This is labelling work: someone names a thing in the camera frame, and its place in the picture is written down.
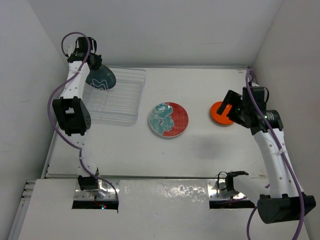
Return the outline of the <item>dark green rimmed plate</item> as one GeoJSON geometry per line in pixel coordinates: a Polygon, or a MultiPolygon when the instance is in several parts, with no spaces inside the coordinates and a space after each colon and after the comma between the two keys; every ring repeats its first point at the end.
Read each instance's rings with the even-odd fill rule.
{"type": "Polygon", "coordinates": [[[98,70],[89,72],[85,82],[95,89],[106,91],[115,87],[117,79],[111,69],[102,64],[98,70]]]}

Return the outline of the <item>orange plastic plate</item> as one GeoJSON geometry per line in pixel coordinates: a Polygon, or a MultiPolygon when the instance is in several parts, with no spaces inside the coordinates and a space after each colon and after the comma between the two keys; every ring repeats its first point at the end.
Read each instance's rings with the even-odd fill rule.
{"type": "Polygon", "coordinates": [[[211,118],[218,124],[225,125],[225,126],[232,125],[234,122],[227,117],[227,114],[231,110],[232,106],[228,104],[227,107],[224,109],[222,115],[219,115],[217,114],[217,110],[221,106],[221,104],[222,104],[222,101],[217,101],[211,106],[210,108],[211,118]]]}

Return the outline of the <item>red plate with teal flower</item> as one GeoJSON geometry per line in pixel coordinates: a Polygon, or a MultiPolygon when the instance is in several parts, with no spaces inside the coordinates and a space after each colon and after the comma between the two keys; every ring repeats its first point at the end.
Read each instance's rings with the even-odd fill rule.
{"type": "Polygon", "coordinates": [[[187,129],[189,116],[180,104],[162,102],[150,111],[148,124],[155,134],[165,138],[175,138],[187,129]]]}

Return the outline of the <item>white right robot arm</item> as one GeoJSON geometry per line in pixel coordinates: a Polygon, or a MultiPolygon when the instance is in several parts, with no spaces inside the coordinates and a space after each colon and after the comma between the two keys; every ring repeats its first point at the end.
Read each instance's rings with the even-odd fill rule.
{"type": "Polygon", "coordinates": [[[299,220],[316,207],[313,195],[306,195],[298,180],[294,180],[293,168],[284,141],[283,123],[276,110],[267,109],[269,96],[262,86],[243,87],[242,94],[229,90],[217,109],[221,115],[230,105],[227,118],[250,129],[262,154],[269,188],[264,189],[249,179],[244,171],[226,174],[221,190],[243,193],[255,203],[265,224],[299,220]]]}

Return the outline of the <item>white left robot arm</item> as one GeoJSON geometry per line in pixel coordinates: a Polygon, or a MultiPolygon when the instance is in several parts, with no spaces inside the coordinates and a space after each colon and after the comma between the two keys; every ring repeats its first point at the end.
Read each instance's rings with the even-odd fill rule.
{"type": "Polygon", "coordinates": [[[96,55],[97,43],[91,37],[78,37],[67,50],[68,75],[59,98],[52,101],[52,108],[62,136],[78,151],[78,185],[81,191],[94,194],[100,190],[98,168],[90,157],[87,136],[91,128],[91,115],[83,102],[86,79],[91,70],[102,62],[96,55]]]}

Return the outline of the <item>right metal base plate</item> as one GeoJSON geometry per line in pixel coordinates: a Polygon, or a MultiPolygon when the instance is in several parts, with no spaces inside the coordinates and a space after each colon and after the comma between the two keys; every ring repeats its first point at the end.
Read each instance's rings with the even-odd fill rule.
{"type": "Polygon", "coordinates": [[[248,198],[241,192],[230,193],[225,187],[225,181],[219,180],[217,184],[217,179],[212,179],[207,181],[207,193],[208,198],[211,201],[233,201],[233,200],[248,200],[248,198]]]}

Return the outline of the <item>metal base plate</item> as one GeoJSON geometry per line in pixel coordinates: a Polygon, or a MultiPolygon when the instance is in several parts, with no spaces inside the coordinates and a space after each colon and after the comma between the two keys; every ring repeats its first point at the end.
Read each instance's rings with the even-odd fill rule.
{"type": "Polygon", "coordinates": [[[81,190],[79,183],[76,183],[74,201],[116,201],[115,190],[106,182],[98,180],[98,188],[94,190],[81,190]]]}
{"type": "Polygon", "coordinates": [[[225,187],[225,181],[219,180],[217,184],[217,179],[212,179],[207,181],[207,193],[208,198],[211,201],[233,201],[233,200],[248,200],[248,198],[241,192],[230,193],[225,187]]]}

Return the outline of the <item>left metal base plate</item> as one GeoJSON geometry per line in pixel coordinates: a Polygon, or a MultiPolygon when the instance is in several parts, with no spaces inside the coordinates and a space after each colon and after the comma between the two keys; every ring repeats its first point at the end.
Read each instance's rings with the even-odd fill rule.
{"type": "Polygon", "coordinates": [[[76,183],[74,201],[116,201],[115,190],[106,182],[98,180],[98,188],[94,190],[81,190],[79,183],[76,183]]]}

